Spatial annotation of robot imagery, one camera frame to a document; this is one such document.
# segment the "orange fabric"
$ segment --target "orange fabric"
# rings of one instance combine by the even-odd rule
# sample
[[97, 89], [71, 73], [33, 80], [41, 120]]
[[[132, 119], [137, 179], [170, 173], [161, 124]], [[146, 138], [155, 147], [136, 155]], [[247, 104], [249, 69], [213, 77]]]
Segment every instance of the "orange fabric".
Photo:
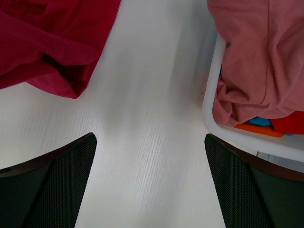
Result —
[[271, 127], [262, 127], [262, 126], [257, 126], [257, 125], [253, 125], [253, 124], [248, 124], [248, 123], [238, 124], [234, 127], [241, 129], [241, 130], [248, 131], [248, 132], [264, 134], [264, 135], [273, 136], [273, 137], [277, 137], [277, 138], [284, 136], [283, 133], [275, 132]]

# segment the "laundry basket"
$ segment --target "laundry basket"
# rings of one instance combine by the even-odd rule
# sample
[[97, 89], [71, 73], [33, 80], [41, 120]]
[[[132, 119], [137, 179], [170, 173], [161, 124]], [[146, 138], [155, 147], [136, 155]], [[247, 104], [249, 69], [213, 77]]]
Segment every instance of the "laundry basket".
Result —
[[206, 90], [203, 92], [204, 101], [202, 113], [207, 129], [223, 140], [234, 142], [236, 146], [247, 147], [255, 151], [304, 162], [304, 135], [275, 138], [215, 123], [212, 115], [212, 107], [225, 46], [225, 41], [218, 35]]

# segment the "blue fabric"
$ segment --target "blue fabric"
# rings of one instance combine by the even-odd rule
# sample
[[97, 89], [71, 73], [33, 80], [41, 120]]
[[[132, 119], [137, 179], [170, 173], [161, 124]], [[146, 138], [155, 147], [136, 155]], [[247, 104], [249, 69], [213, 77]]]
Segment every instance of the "blue fabric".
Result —
[[270, 120], [261, 117], [255, 117], [251, 120], [248, 120], [248, 122], [262, 127], [272, 127]]

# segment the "white wood grain surface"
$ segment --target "white wood grain surface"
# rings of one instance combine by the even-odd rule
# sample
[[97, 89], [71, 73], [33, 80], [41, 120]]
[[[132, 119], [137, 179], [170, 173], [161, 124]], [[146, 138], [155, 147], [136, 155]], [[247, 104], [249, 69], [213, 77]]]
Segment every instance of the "white wood grain surface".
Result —
[[79, 99], [0, 90], [0, 168], [94, 132], [77, 228], [225, 227], [200, 111], [215, 38], [204, 0], [123, 0]]

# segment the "red fabric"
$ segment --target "red fabric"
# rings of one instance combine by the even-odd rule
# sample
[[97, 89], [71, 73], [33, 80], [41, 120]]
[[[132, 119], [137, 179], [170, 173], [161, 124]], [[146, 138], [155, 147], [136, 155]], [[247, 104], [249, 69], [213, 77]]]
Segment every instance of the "red fabric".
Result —
[[0, 1], [0, 89], [21, 82], [77, 98], [90, 80], [120, 0]]
[[304, 112], [296, 111], [287, 117], [270, 120], [276, 132], [304, 134]]

